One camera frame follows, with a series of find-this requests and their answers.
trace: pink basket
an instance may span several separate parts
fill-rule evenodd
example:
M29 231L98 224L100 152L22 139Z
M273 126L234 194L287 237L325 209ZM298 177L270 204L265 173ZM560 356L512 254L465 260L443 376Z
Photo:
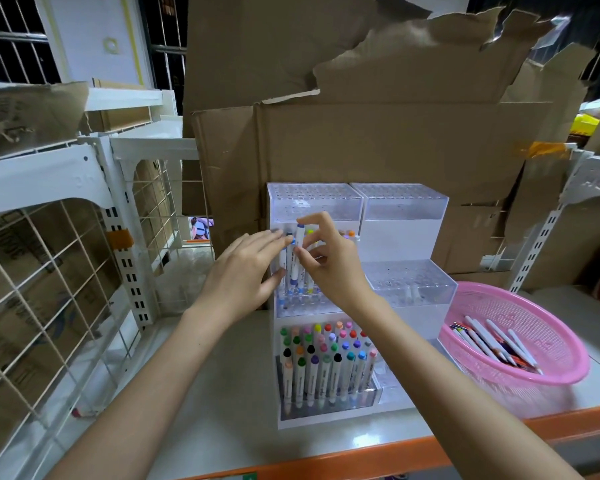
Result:
M544 375L511 367L472 349L448 327L465 322L465 315L485 326L490 319L505 333L514 330ZM458 282L439 339L462 368L507 387L574 384L589 373L587 350L567 325L528 299L481 283Z

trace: marker display stand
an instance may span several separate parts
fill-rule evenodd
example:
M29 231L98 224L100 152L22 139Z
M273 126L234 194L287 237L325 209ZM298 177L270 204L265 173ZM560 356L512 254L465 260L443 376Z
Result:
M358 251L363 270L371 287L384 297L398 315L421 336L443 352L437 341L451 300L456 291L456 282L445 274L431 260L431 252L444 217L448 198L423 185L410 184L268 184L269 228L283 229L296 234L298 217L314 212L327 211L336 227L344 232L353 230L360 233ZM315 231L317 226L307 225L304 236ZM287 270L290 269L292 249L288 248ZM280 259L273 261L272 272L280 266ZM286 281L273 293L269 302L272 315L272 359L273 371L277 377L276 399L278 402L278 427L292 428L316 424L336 419L346 419L413 407L408 395L389 370L380 355L377 355L371 375L366 371L368 382L363 379L357 390L351 382L343 394L342 385L337 388L336 398L329 400L328 392L320 400L318 386L314 394L303 391L296 395L296 364L298 356L292 357L294 364L294 384L291 401L285 400L283 362L280 355L287 348L283 345L284 328L289 337L298 331L301 343L289 346L292 351L298 345L305 349L304 329L311 330L311 344L316 348L320 367L327 354L333 361L340 353L344 371L346 351L342 343L349 344L348 351L354 351L357 363L360 350L367 356L371 348L364 345L355 349L355 339L350 338L351 330L360 334L360 328L343 311L325 297L317 286L300 287ZM331 325L336 332L336 324L352 323L352 329L344 339L339 339L337 351L331 350L325 326ZM314 333L313 327L319 324L321 333ZM318 339L328 345L327 352L320 351ZM304 355L305 381L309 380L309 364L312 355Z

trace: forearm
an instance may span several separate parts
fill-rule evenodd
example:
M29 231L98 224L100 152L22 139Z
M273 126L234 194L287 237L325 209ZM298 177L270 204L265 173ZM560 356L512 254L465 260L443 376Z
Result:
M47 479L145 478L184 396L224 333L224 322L202 305L186 311L171 336Z
M373 340L464 478L580 478L524 423L374 297L349 313Z

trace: person's left arm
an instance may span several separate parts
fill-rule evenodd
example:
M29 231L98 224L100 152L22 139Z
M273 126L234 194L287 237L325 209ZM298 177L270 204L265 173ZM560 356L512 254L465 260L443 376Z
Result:
M47 480L146 478L160 443L200 367L234 322L263 304L284 270L262 282L288 246L282 232L234 241L214 264L202 293L171 336L46 477Z

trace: basket rim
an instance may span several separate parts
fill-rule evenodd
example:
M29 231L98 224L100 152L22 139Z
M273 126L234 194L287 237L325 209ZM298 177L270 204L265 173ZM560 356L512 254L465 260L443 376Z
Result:
M501 371L502 373L515 377L517 379L523 379L525 381L535 383L535 384L543 384L543 385L569 385L575 384L586 377L589 373L589 369L591 367L591 361L589 359L589 354L587 352L586 347L582 343L581 339L569 328L565 325L558 317L549 313L547 310L542 308L541 306L536 305L532 301L529 301L527 298L524 298L520 295L514 294L510 291L503 290L502 288L496 288L495 286L487 285L484 283L474 283L474 282L466 282L466 281L458 281L458 288L456 290L456 295L459 292L465 291L473 291L473 292L481 292L483 294L488 294L490 296L496 296L497 298L503 298L507 301L514 303L515 305L523 306L526 308L531 307L530 310L532 313L537 314L542 320L544 320L549 326L556 329L561 335L567 335L574 346L572 346L572 353L575 356L575 366L572 370L565 372L560 375L551 375L547 374L541 376L540 374L535 374L533 372L523 371L521 369L514 369L510 365L504 364L502 362L496 362L493 359L490 359L485 354L478 353L476 350L471 348L464 340L458 338L458 336L451 331L448 327L447 323L443 326L442 333L445 334L448 338L451 338L455 341L456 344L460 344L465 352L470 354L475 359L478 359L485 365L493 367L494 369Z

